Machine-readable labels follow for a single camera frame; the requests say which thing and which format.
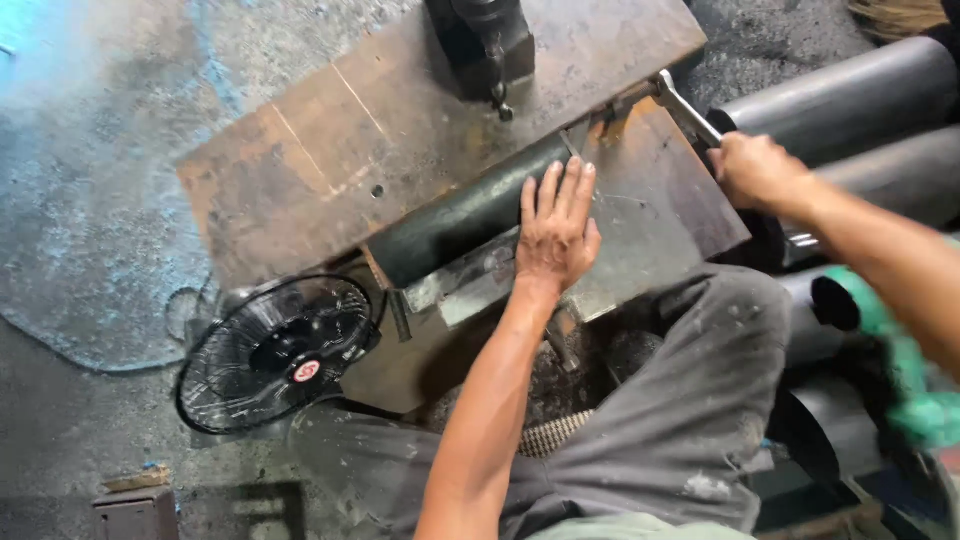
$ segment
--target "hand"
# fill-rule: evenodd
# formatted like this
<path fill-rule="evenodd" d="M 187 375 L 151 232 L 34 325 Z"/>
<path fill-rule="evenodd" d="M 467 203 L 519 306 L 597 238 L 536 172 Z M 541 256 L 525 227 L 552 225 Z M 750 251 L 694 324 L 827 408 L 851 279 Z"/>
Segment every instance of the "hand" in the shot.
<path fill-rule="evenodd" d="M 737 209 L 779 215 L 797 202 L 810 184 L 809 169 L 768 135 L 728 133 L 719 149 L 708 152 L 717 182 Z"/>
<path fill-rule="evenodd" d="M 551 165 L 543 176 L 540 194 L 533 178 L 523 185 L 516 246 L 516 284 L 542 287 L 556 299 L 586 274 L 600 251 L 597 224 L 587 219 L 596 167 L 571 158 L 558 193 L 557 181 L 563 172 L 559 161 Z"/>

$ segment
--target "green cloth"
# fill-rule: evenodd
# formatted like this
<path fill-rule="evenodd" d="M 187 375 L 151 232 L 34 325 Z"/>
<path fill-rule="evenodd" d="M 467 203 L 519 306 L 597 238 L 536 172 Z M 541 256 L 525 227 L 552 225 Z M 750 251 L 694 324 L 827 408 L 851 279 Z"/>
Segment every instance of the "green cloth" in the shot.
<path fill-rule="evenodd" d="M 715 523 L 673 527 L 650 514 L 620 514 L 601 518 L 566 520 L 542 530 L 528 540 L 754 540 L 742 532 Z"/>

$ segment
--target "black fan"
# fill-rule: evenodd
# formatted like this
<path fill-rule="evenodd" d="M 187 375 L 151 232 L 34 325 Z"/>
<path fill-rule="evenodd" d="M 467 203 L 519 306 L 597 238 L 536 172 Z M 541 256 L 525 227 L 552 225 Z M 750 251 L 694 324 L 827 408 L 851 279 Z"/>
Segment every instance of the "black fan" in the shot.
<path fill-rule="evenodd" d="M 190 351 L 177 411 L 204 433 L 265 426 L 334 391 L 378 339 L 358 282 L 317 274 L 268 283 Z"/>

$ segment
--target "forearm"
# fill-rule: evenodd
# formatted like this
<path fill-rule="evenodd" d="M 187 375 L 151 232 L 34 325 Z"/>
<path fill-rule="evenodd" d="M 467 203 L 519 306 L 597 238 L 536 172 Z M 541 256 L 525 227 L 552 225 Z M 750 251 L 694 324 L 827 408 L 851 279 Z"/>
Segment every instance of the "forearm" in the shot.
<path fill-rule="evenodd" d="M 825 183 L 787 206 L 786 217 L 868 282 L 924 355 L 960 380 L 960 251 L 939 233 Z"/>
<path fill-rule="evenodd" d="M 560 295 L 556 287 L 545 286 L 516 285 L 500 324 L 470 368 L 430 471 L 420 540 L 496 538 L 534 357 Z"/>

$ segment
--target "gray pants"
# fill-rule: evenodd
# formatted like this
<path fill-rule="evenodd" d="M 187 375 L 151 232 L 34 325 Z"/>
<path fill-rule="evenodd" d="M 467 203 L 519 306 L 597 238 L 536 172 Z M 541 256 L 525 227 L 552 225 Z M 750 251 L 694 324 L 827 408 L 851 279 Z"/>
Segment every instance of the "gray pants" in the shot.
<path fill-rule="evenodd" d="M 752 530 L 759 500 L 739 466 L 756 454 L 773 407 L 788 295 L 758 272 L 706 265 L 652 293 L 651 306 L 670 329 L 665 343 L 548 459 L 516 457 L 501 538 L 623 512 Z M 413 534 L 439 442 L 322 406 L 291 430 L 300 463 L 343 516 L 396 538 Z"/>

